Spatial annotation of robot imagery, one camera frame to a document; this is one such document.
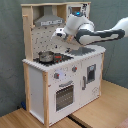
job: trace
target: burner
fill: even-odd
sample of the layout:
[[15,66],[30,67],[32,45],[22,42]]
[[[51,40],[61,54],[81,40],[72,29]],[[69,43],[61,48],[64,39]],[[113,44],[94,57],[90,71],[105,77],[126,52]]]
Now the burner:
[[[60,54],[60,55],[63,56],[61,62],[64,62],[64,61],[73,59],[73,57],[70,57],[70,56],[66,56],[66,55],[63,55],[63,54]],[[34,62],[37,62],[37,63],[40,63],[40,64],[42,64],[42,65],[44,65],[44,66],[46,66],[46,67],[49,67],[49,66],[52,66],[52,65],[61,63],[61,62],[58,62],[58,61],[56,61],[56,62],[54,62],[54,61],[51,61],[51,62],[41,62],[41,61],[39,60],[39,58],[33,59],[33,61],[34,61]]]

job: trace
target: gray wall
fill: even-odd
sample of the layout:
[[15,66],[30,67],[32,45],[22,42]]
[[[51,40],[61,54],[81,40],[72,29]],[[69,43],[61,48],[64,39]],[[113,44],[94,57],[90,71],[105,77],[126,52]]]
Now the gray wall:
[[[44,0],[0,1],[0,116],[10,113],[25,101],[22,59],[24,41],[20,4],[42,3]],[[95,30],[109,29],[128,16],[127,0],[91,0],[90,20]],[[128,38],[97,43],[107,49],[103,79],[128,88]]]

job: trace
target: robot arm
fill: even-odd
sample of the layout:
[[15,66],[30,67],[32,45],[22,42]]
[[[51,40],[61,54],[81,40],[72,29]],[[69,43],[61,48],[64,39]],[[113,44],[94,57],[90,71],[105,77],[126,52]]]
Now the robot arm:
[[53,36],[58,36],[65,42],[67,47],[75,44],[79,47],[90,43],[118,40],[128,36],[128,17],[121,19],[112,29],[104,31],[94,31],[94,24],[88,20],[81,12],[70,14],[66,26],[57,28]]

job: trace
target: wooden toy kitchen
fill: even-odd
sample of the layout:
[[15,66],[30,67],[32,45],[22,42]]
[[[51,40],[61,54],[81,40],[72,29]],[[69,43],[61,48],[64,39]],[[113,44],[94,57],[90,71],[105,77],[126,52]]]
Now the wooden toy kitchen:
[[[21,5],[26,107],[47,128],[101,95],[105,49],[87,45],[67,52],[66,47],[50,40],[56,28],[65,26],[69,6],[89,18],[90,4]],[[41,59],[44,53],[45,56],[49,54],[47,60]]]

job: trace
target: oven window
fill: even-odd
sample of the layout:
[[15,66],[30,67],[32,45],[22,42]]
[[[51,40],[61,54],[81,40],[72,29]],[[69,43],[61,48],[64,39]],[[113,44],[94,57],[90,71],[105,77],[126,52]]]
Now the oven window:
[[73,85],[56,92],[56,111],[73,103]]

